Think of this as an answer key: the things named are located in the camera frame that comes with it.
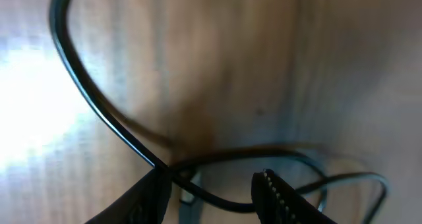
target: wooden surface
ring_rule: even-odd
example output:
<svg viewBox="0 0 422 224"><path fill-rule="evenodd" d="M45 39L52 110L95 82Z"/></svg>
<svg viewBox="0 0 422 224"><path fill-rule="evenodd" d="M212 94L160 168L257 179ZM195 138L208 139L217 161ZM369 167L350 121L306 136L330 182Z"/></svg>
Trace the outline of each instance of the wooden surface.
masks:
<svg viewBox="0 0 422 224"><path fill-rule="evenodd" d="M0 0L0 219L83 223L150 170L85 104L51 41L49 0ZM74 0L82 60L127 124L170 163L222 148L302 142L330 174L375 171L392 195L376 223L420 223L420 0ZM302 166L204 168L249 202L253 172L291 184ZM358 223L376 189L330 192ZM177 192L165 223L177 223ZM258 223L206 206L203 223Z"/></svg>

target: cable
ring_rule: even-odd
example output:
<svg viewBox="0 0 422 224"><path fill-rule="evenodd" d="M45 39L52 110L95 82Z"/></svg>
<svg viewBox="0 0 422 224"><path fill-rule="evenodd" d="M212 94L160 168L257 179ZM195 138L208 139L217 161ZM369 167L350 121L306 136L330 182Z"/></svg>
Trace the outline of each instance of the cable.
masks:
<svg viewBox="0 0 422 224"><path fill-rule="evenodd" d="M132 148L132 150L134 150L155 169L161 169L163 172L171 174L173 182L179 185L182 189L190 192L195 196L198 196L199 198L202 198L205 202L208 202L213 206L222 208L227 211L235 211L239 213L253 212L255 209L251 204L240 204L217 197L184 179L179 175L179 172L196 167L198 165L206 165L218 161L256 157L286 157L308 165L322 178L321 181L314 182L297 189L298 193L300 194L307 194L320 190L321 197L318 208L321 211L326 203L327 188L329 186L335 184L338 185L341 182L346 181L357 181L358 179L377 179L380 181L383 185L382 194L378 198L371 211L365 216L363 221L363 223L370 223L388 193L386 180L380 175L374 173L354 173L326 177L322 172L322 169L319 167L319 165L317 165L318 163L311 158L297 152L289 152L274 148L251 151L235 150L226 153L212 154L204 157L190 159L188 161L182 161L181 163L168 167L162 160L156 157L148 148L146 148L139 140L137 140L122 124L120 124L119 121L109 111L109 109L107 109L106 101L104 101L105 97L102 95L101 91L97 88L89 74L86 72L69 37L69 31L67 29L67 11L70 1L71 0L51 0L49 8L49 25L51 34L53 36L53 42L73 82L76 84L77 88L80 90L82 96L87 101L89 106L94 110L99 118L114 133L116 133L120 139L122 139L122 141L124 141L130 148Z"/></svg>

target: curved black cable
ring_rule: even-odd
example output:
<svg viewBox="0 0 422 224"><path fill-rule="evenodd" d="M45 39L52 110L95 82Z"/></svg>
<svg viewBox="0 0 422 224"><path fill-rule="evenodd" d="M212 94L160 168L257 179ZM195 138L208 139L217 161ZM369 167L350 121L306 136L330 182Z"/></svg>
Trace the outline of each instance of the curved black cable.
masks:
<svg viewBox="0 0 422 224"><path fill-rule="evenodd" d="M147 163L156 169L161 169L167 173L170 173L172 175L173 181L181 188L195 196L198 196L199 198L202 198L205 202L208 202L224 210L235 211L239 213L253 212L255 209L251 204L239 204L219 198L187 181L178 174L178 171L188 169L189 167L196 167L197 165L204 165L206 163L217 161L226 161L229 159L243 159L263 156L284 156L303 162L323 178L321 181L297 189L297 191L301 194L322 190L319 208L323 208L325 205L327 195L326 189L328 186L332 184L338 184L340 181L344 181L345 179L348 179L349 181L355 181L357 179L370 178L378 179L383 184L383 191L372 210L365 217L364 223L369 223L374 217L375 213L379 210L379 207L383 200L386 198L388 192L384 178L373 173L371 173L372 175L368 175L368 173L346 174L327 178L325 177L322 170L318 168L318 165L315 165L315 161L296 152L287 152L282 150L255 150L253 153L249 153L235 151L226 154L209 155L207 157L203 157L201 160L192 159L189 161L184 161L169 168L163 161L156 157L150 150L148 150L148 148L146 148L139 140L137 140L127 129L125 129L125 127L119 123L119 121L107 110L107 107L104 105L104 97L101 96L101 91L99 91L95 83L93 83L92 79L86 72L69 37L69 31L67 29L67 10L69 8L70 1L71 0L51 0L49 10L49 25L54 44L71 78L73 79L85 100L88 102L89 106L100 117L100 119Z"/></svg>

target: wood grain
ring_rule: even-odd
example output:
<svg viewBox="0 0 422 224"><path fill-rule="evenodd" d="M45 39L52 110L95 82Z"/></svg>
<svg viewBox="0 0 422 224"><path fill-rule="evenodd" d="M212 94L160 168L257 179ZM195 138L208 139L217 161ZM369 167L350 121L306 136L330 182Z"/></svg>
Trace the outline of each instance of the wood grain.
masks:
<svg viewBox="0 0 422 224"><path fill-rule="evenodd" d="M4 223L83 223L150 170L78 94L48 4L0 0ZM120 119L164 161L301 142L288 148L331 174L390 180L376 223L420 223L421 10L420 0L73 0L70 29ZM205 167L205 187L250 202L263 167L294 185L314 179L290 161L258 159ZM326 214L358 223L376 191L336 188ZM177 193L165 223L177 223ZM258 219L205 206L202 222Z"/></svg>

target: brown wooden floor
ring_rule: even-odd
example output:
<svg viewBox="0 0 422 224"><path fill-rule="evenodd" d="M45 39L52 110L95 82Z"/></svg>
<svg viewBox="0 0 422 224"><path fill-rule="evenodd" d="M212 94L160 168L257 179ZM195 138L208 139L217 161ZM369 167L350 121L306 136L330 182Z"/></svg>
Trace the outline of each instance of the brown wooden floor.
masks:
<svg viewBox="0 0 422 224"><path fill-rule="evenodd" d="M0 0L2 223L83 223L150 170L77 92L48 3ZM421 223L421 10L420 0L74 0L70 29L99 87L166 162L302 142L330 174L390 180L376 223ZM263 167L292 184L311 177L260 159L207 167L204 182L248 202ZM375 191L336 188L326 214L358 223ZM174 194L165 223L178 223ZM202 222L258 219L206 206Z"/></svg>

